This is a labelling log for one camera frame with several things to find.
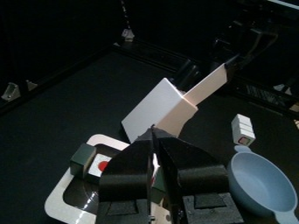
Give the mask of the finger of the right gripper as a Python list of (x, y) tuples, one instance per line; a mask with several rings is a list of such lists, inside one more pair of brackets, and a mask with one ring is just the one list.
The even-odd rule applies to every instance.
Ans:
[(242, 41), (242, 64), (249, 64), (277, 42), (278, 35), (272, 32), (252, 32)]
[(233, 55), (226, 60), (229, 75), (234, 75), (252, 58), (253, 52), (258, 48), (260, 37), (261, 33), (257, 29), (240, 31), (234, 36), (232, 44)]

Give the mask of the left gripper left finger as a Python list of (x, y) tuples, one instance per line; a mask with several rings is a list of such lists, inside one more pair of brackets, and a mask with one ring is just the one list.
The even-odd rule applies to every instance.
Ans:
[(154, 174), (154, 133), (146, 133), (113, 157), (98, 188), (95, 224), (149, 224)]

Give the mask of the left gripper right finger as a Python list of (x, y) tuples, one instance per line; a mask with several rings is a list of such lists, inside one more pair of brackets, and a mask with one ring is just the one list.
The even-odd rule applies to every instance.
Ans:
[(203, 149), (153, 128), (173, 224), (244, 224), (224, 163)]

